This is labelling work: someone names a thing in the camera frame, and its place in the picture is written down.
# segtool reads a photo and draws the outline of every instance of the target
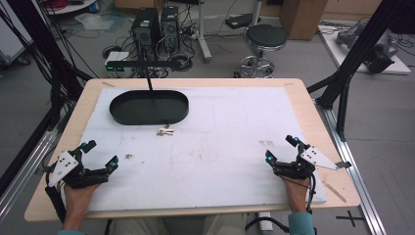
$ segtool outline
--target human hand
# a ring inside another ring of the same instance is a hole
[[[67,184],[64,186],[67,198],[67,215],[64,221],[64,230],[80,230],[83,219],[88,213],[89,203],[100,184],[94,184],[86,188],[72,189]]]
[[[292,212],[306,212],[305,196],[307,194],[310,179],[293,179],[281,177],[286,186],[288,204]]]

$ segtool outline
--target stool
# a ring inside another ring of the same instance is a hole
[[[264,58],[268,51],[278,51],[287,43],[287,36],[283,28],[269,24],[258,24],[247,30],[247,42],[259,51],[257,56],[248,56],[241,61],[239,69],[250,77],[272,77],[275,67],[272,62]]]

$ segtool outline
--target wooden table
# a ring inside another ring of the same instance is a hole
[[[284,87],[292,108],[297,116],[302,135],[312,144],[318,146],[332,162],[337,163],[341,158],[330,138],[320,115],[310,99],[304,84],[295,78],[279,79],[222,79],[222,78],[195,78],[195,79],[154,79],[154,87]],[[101,90],[107,87],[145,88],[145,79],[93,79],[88,81],[85,89],[73,111],[69,123],[58,143],[51,159],[54,163],[57,156],[64,150],[71,150],[79,145],[81,135],[94,111],[95,104]],[[317,208],[356,207],[359,205],[359,196],[345,169],[337,171],[317,167],[328,201],[316,204]],[[30,204],[24,214],[28,221],[45,221],[58,219],[52,203],[46,195],[44,177],[40,181]],[[225,212],[268,212],[287,210],[288,206],[248,206],[248,207],[222,207],[199,208],[180,210],[145,210],[145,211],[100,211],[90,213],[90,218],[133,217],[133,216],[166,216],[184,214],[212,214]]]

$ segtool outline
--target stool leg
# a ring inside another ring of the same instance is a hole
[[[257,56],[248,56],[241,61],[240,71],[249,77],[263,77],[269,78],[274,75],[274,64],[268,59],[264,58],[265,51],[259,51]]]

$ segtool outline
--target teal sleeve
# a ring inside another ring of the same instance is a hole
[[[314,235],[312,217],[308,212],[295,212],[288,216],[290,235]]]
[[[74,230],[61,230],[58,232],[58,235],[86,235],[86,233]]]

